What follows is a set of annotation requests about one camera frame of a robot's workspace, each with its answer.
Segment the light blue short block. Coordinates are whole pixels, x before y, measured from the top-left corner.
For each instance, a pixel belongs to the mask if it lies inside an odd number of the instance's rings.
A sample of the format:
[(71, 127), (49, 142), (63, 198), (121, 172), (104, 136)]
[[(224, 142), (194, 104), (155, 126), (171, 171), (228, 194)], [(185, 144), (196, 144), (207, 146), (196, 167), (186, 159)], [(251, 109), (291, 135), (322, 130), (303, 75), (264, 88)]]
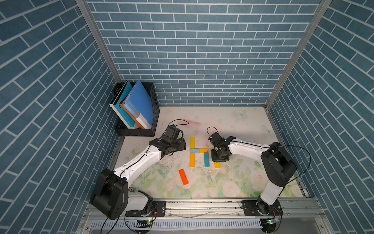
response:
[(190, 153), (199, 154), (200, 153), (200, 149), (192, 148), (192, 149), (190, 149)]

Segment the small yellow short block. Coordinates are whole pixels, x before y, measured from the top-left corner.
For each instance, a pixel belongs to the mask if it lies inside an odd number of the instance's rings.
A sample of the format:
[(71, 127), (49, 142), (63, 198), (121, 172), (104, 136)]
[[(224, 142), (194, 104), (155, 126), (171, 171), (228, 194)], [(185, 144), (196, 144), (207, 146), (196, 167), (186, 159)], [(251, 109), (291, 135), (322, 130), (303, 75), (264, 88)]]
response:
[(208, 153), (208, 152), (209, 152), (209, 150), (207, 148), (200, 148), (199, 149), (200, 154), (204, 154), (204, 153)]

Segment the floral table mat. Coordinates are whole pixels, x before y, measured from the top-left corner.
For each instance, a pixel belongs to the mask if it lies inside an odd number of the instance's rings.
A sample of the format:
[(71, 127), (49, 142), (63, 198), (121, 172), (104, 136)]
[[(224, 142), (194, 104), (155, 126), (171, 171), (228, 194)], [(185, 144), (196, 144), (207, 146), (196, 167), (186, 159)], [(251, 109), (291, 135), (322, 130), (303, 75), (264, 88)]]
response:
[[(160, 137), (168, 124), (176, 124), (186, 143), (195, 137), (196, 148), (211, 149), (209, 136), (234, 136), (255, 144), (277, 141), (270, 120), (262, 107), (161, 107), (156, 128)], [(190, 167), (190, 152), (185, 150), (166, 156), (149, 167), (132, 184), (154, 198), (256, 198), (267, 179), (261, 161), (233, 155), (229, 161), (204, 166), (204, 155), (196, 154)], [(184, 169), (188, 185), (183, 185), (179, 170)]]

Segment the teal book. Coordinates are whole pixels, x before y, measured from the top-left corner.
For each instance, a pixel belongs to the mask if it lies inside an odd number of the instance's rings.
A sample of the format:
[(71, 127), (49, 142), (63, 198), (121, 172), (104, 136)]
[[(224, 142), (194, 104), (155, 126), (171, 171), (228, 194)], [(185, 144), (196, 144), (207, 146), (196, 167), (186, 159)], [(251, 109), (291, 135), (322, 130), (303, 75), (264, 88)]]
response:
[(132, 85), (128, 81), (117, 84), (113, 90), (114, 98), (110, 102), (110, 107), (127, 128), (138, 129), (140, 128), (138, 123), (133, 119), (131, 113), (124, 106), (124, 101), (131, 90)]

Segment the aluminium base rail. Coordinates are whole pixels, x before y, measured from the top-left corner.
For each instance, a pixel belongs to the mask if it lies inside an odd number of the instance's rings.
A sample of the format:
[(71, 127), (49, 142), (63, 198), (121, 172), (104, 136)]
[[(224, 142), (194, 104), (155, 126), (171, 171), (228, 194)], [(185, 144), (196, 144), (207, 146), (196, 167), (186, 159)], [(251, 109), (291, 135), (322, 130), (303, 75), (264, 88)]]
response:
[(148, 217), (108, 220), (89, 205), (79, 234), (331, 234), (333, 229), (316, 199), (280, 198), (268, 216), (248, 210), (249, 199), (156, 199)]

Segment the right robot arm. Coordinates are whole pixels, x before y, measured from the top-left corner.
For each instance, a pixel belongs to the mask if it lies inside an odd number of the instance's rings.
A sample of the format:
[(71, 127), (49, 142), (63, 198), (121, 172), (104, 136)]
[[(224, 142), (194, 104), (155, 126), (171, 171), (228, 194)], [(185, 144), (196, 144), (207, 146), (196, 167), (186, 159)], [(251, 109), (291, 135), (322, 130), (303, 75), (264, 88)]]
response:
[(282, 216), (279, 196), (286, 185), (293, 181), (291, 177), (298, 168), (286, 148), (308, 150), (301, 146), (287, 146), (278, 142), (270, 145), (249, 143), (238, 140), (234, 136), (225, 139), (217, 132), (210, 135), (208, 140), (213, 145), (211, 155), (214, 162), (226, 162), (232, 155), (240, 155), (261, 161), (263, 164), (267, 179), (265, 188), (257, 200), (243, 200), (240, 203), (244, 215)]

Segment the teal long block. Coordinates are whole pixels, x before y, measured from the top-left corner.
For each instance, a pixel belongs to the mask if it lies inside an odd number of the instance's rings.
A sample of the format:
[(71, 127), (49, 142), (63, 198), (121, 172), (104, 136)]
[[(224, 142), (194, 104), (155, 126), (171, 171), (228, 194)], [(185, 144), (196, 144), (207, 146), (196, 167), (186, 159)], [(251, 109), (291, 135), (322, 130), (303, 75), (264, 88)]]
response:
[(210, 160), (209, 160), (209, 153), (205, 152), (204, 153), (204, 166), (209, 167), (210, 166)]

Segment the blue book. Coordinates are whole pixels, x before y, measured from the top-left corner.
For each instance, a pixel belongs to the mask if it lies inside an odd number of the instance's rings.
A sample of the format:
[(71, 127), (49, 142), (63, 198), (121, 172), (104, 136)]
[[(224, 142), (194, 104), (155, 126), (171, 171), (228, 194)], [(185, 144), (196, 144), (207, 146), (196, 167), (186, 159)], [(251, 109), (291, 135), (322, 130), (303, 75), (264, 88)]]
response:
[(141, 81), (137, 81), (124, 101), (125, 108), (141, 129), (151, 129), (153, 124), (153, 104), (149, 93)]

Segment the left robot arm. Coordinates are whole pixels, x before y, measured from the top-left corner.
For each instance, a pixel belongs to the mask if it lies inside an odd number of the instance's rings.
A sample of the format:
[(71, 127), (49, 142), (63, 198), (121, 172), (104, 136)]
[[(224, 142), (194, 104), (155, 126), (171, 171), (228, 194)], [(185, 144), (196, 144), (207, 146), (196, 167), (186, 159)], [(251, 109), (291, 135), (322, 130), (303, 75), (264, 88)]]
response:
[(128, 211), (141, 216), (150, 214), (153, 198), (143, 191), (130, 192), (132, 183), (149, 167), (165, 156), (186, 150), (184, 133), (176, 125), (169, 125), (161, 137), (149, 142), (139, 155), (114, 169), (104, 169), (97, 178), (90, 204), (110, 220)]

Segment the orange-yellow long block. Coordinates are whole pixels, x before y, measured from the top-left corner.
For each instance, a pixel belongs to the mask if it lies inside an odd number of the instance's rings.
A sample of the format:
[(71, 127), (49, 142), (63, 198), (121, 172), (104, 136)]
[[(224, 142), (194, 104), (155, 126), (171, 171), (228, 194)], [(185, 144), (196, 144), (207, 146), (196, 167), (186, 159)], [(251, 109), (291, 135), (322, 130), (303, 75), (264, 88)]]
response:
[(195, 153), (190, 153), (190, 167), (195, 167)]

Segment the orange block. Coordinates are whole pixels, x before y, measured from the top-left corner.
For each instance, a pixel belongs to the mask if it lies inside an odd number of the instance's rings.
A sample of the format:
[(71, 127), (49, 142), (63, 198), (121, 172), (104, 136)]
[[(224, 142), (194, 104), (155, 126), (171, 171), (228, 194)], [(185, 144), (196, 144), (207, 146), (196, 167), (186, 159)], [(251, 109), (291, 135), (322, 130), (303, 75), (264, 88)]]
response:
[(185, 173), (184, 169), (180, 169), (180, 170), (179, 170), (179, 175), (180, 175), (180, 177), (181, 177), (181, 180), (182, 180), (183, 185), (184, 185), (184, 186), (185, 186), (185, 185), (188, 185), (189, 181), (188, 181), (188, 178), (187, 178), (187, 176), (186, 176), (186, 173)]

